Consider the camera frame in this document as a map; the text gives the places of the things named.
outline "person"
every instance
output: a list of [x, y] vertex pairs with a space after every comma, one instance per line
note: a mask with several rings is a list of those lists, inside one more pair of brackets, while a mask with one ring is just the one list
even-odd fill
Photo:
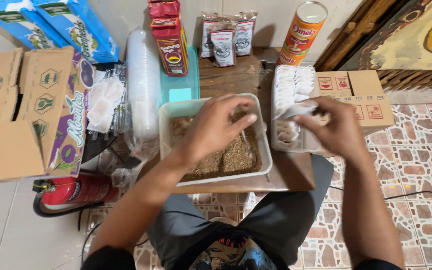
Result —
[[[293, 120], [346, 161], [342, 232], [353, 268], [404, 268], [398, 232], [353, 108], [326, 96], [312, 100], [319, 112], [331, 115], [328, 124], [320, 126], [302, 115]], [[194, 164], [224, 149], [256, 120], [247, 114], [228, 123], [236, 107], [254, 104], [237, 95], [206, 101], [183, 140], [106, 216], [82, 269], [134, 270], [133, 251], [145, 232], [166, 270], [276, 270], [293, 265], [334, 172], [324, 157], [311, 155], [314, 190], [269, 193], [237, 226], [207, 221], [187, 195], [171, 194]]]

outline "blue milk carton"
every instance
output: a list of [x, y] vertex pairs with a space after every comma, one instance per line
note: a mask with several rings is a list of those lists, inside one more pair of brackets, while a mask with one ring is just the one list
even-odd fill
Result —
[[0, 26], [30, 49], [62, 48], [69, 45], [36, 12], [30, 0], [0, 0]]
[[118, 61], [118, 45], [86, 0], [32, 1], [38, 13], [90, 63]]

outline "painting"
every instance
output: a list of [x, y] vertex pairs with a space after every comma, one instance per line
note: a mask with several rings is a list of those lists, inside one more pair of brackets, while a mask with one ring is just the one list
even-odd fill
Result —
[[432, 0], [410, 0], [339, 70], [432, 70]]

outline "fire extinguisher hose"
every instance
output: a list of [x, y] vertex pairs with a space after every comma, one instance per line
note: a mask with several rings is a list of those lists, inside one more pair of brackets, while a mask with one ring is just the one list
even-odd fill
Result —
[[85, 210], [88, 208], [99, 207], [99, 206], [103, 206], [103, 205], [104, 205], [104, 202], [97, 202], [97, 203], [87, 204], [87, 205], [83, 205], [83, 206], [76, 207], [76, 208], [71, 208], [68, 210], [61, 211], [61, 212], [47, 213], [41, 209], [41, 195], [40, 194], [37, 194], [33, 200], [34, 212], [36, 213], [36, 215], [43, 217], [43, 218], [61, 217], [61, 216], [67, 215], [67, 214], [71, 214], [71, 213], [79, 212], [81, 210]]

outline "red fire extinguisher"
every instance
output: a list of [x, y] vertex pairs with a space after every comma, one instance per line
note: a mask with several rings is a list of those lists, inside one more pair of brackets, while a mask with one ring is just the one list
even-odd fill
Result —
[[[33, 182], [33, 191], [37, 193], [33, 201], [33, 210], [41, 217], [59, 217], [101, 206], [118, 193], [118, 189], [112, 185], [111, 178], [89, 174], [81, 174], [77, 178], [36, 180]], [[47, 213], [41, 209], [41, 203], [46, 205], [86, 203], [86, 205], [57, 213]]]

